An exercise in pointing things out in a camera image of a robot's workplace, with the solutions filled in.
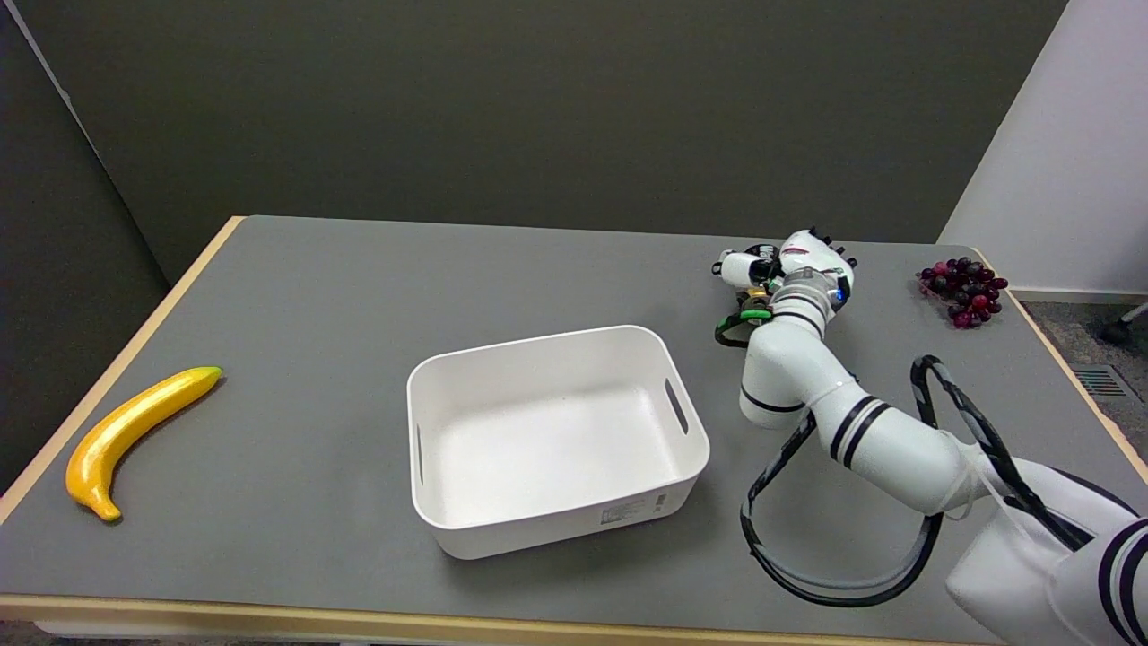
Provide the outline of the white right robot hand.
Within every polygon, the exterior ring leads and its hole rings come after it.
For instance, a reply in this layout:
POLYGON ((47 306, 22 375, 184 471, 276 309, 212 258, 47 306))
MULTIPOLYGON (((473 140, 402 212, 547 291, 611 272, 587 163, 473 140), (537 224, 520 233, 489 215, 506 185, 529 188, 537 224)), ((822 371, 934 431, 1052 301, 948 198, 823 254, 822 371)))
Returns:
POLYGON ((813 228, 799 229, 779 244, 754 244, 742 252, 727 249, 709 266, 709 273, 736 291, 761 291, 770 297, 791 275, 810 277, 814 289, 824 291, 837 312, 852 297, 858 260, 830 244, 831 238, 820 238, 813 228))

